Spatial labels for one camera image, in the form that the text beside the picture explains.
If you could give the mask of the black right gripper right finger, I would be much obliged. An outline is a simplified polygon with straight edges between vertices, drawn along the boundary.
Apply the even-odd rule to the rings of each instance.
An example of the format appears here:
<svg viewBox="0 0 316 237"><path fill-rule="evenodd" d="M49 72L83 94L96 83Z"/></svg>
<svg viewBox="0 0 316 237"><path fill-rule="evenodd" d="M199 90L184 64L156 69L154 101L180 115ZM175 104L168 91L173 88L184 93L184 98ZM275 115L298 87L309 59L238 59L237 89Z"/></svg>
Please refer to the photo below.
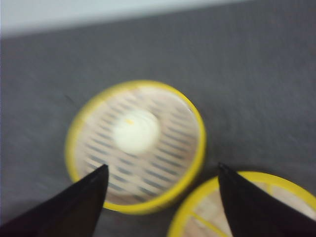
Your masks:
<svg viewBox="0 0 316 237"><path fill-rule="evenodd" d="M235 237L314 237L316 222L272 197L223 163L218 182L224 212Z"/></svg>

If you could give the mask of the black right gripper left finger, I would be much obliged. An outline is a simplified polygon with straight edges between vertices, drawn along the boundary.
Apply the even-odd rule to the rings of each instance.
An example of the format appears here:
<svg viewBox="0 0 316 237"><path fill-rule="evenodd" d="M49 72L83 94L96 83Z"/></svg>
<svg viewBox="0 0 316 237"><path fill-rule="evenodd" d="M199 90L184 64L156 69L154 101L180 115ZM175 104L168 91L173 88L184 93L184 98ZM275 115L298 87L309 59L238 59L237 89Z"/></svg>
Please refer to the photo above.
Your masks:
<svg viewBox="0 0 316 237"><path fill-rule="evenodd" d="M2 237L91 237L109 179L102 165L67 189L0 227Z"/></svg>

